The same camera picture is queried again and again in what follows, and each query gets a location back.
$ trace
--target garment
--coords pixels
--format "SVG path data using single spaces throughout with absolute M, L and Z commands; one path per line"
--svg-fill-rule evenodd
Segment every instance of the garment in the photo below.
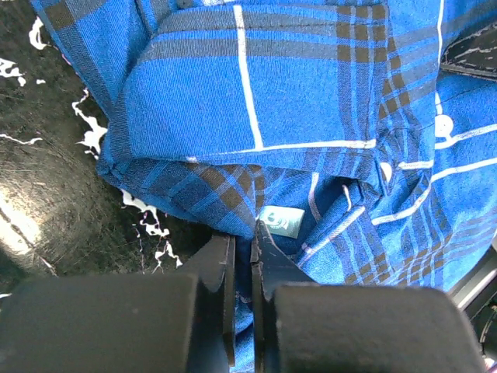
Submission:
M 237 367 L 251 371 L 249 243 L 321 284 L 449 290 L 497 219 L 497 86 L 439 72 L 496 0 L 33 0 L 109 118 L 97 165 L 168 214 L 238 236 Z

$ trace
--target marble surface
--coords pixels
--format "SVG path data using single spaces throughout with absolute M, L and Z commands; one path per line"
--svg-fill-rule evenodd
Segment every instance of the marble surface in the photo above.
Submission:
M 0 294 L 30 277 L 174 270 L 210 238 L 96 175 L 106 122 L 29 2 L 1 0 Z

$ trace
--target blue fabric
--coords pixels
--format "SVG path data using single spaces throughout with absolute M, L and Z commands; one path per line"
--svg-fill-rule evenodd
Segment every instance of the blue fabric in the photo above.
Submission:
M 99 175 L 238 236 L 234 371 L 253 366 L 263 206 L 304 209 L 298 238 L 275 240 L 322 284 L 447 291 L 488 248 L 497 85 L 439 65 L 497 0 L 33 6 L 109 118 Z

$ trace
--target plaid fabric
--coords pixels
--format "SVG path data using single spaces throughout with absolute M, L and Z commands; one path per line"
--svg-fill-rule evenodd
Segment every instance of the plaid fabric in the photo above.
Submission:
M 250 371 L 261 207 L 323 284 L 449 290 L 495 233 L 497 86 L 441 75 L 496 0 L 33 0 L 109 118 L 98 172 L 239 237 L 236 371 Z

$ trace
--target care label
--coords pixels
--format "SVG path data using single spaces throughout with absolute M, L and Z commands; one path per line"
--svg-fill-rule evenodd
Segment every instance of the care label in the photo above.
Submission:
M 273 235 L 282 235 L 295 239 L 301 230 L 304 210 L 293 207 L 265 206 L 259 219 L 264 221 Z

